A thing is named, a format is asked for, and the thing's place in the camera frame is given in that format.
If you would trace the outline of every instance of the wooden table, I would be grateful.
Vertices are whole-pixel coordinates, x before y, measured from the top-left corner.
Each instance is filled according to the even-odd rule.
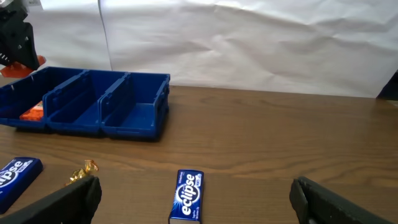
[[[100,166],[93,223],[167,223],[178,169],[205,172],[203,223],[298,223],[305,175],[398,222],[398,108],[367,98],[171,87],[159,142],[23,133],[0,127],[0,164],[45,169],[6,214],[60,189],[84,159]]]

